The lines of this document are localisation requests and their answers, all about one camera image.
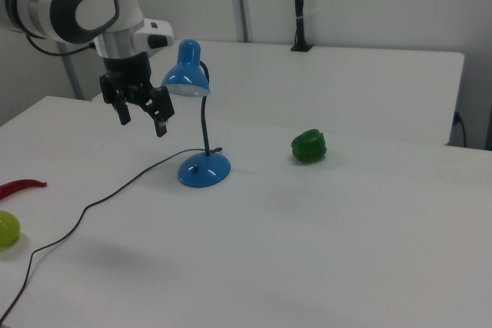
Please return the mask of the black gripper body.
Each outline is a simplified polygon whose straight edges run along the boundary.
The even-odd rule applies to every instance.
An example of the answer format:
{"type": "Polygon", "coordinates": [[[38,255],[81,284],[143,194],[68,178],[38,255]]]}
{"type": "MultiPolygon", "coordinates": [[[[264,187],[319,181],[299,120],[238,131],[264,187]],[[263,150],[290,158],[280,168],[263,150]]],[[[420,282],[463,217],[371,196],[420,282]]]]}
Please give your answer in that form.
{"type": "Polygon", "coordinates": [[[112,86],[120,88],[152,88],[151,65],[146,51],[129,58],[103,58],[106,75],[112,86]]]}

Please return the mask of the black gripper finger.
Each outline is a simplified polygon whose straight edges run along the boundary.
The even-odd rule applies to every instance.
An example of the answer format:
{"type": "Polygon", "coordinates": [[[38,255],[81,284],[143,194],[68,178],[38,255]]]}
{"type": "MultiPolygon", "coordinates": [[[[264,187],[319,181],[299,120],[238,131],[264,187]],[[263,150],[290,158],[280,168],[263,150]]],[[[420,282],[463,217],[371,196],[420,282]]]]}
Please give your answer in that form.
{"type": "Polygon", "coordinates": [[[121,125],[126,125],[131,121],[130,112],[127,106],[126,92],[128,84],[122,76],[102,75],[99,78],[103,101],[110,104],[118,114],[121,125]]]}
{"type": "Polygon", "coordinates": [[[136,100],[137,105],[153,120],[156,135],[163,137],[167,133],[168,120],[175,114],[168,89],[165,86],[142,87],[136,94],[136,100]]]}

